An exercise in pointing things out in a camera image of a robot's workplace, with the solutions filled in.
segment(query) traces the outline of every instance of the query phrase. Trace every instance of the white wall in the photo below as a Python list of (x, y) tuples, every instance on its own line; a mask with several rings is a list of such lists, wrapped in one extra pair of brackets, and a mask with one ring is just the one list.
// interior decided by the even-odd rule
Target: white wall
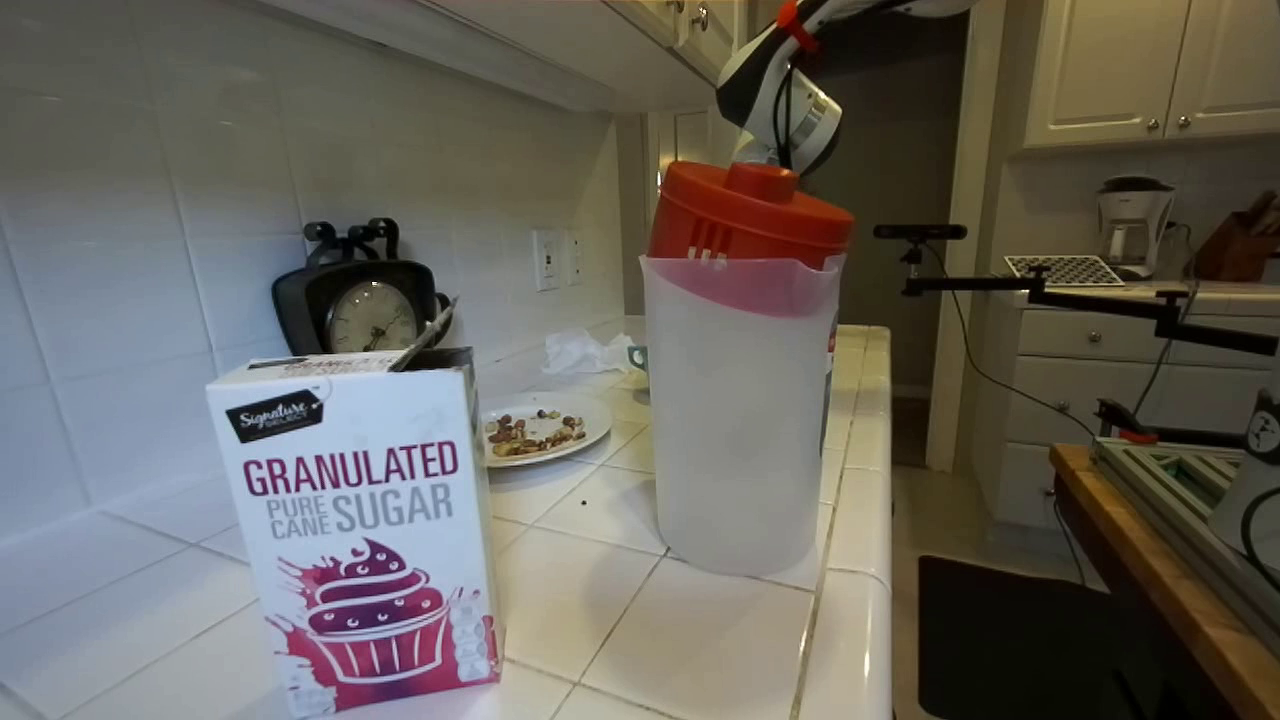
[(1188, 234), (1167, 234), (1163, 277), (1181, 277), (1226, 210), (1246, 206), (1266, 186), (1280, 191), (1280, 138), (1019, 157), (999, 176), (987, 257), (1095, 250), (1095, 191), (1113, 176), (1157, 176), (1177, 191), (1171, 220), (1188, 223)]
[[(0, 539), (215, 481), (204, 380), (284, 351), (300, 223), (395, 217), (481, 358), (618, 316), (615, 134), (250, 0), (0, 2)], [(532, 287), (571, 227), (585, 284)]]

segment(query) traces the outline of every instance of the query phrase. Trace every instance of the food on plate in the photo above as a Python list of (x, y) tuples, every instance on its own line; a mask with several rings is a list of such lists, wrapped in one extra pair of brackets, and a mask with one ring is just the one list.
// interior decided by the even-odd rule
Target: food on plate
[(569, 411), (495, 415), (485, 432), (493, 454), (536, 454), (588, 439), (588, 423)]

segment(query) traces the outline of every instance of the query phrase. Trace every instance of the kitchen scale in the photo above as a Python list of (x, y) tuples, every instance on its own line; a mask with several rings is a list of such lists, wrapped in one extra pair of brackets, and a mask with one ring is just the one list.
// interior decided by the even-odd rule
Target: kitchen scale
[(1220, 579), (1223, 602), (1280, 655), (1280, 590), (1209, 529), (1240, 474), (1240, 451), (1095, 435), (1090, 459), (1138, 498), (1188, 562)]

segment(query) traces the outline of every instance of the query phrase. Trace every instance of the tile backsplash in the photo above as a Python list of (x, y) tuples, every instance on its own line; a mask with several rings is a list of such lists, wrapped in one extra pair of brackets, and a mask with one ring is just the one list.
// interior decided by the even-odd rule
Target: tile backsplash
[[(208, 474), (204, 380), (279, 356), (304, 220), (391, 217), (485, 365), (618, 316), (607, 116), (569, 116), (250, 0), (0, 9), (0, 539)], [(532, 227), (578, 278), (532, 287)]]

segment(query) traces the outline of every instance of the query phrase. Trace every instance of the plastic pitcher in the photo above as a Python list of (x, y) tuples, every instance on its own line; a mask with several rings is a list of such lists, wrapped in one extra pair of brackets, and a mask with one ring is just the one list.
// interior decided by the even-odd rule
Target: plastic pitcher
[(817, 539), (841, 261), (639, 262), (664, 545), (727, 577), (802, 560)]
[(850, 210), (799, 191), (774, 165), (673, 159), (651, 220), (647, 257), (762, 261), (792, 257), (823, 269), (844, 250)]

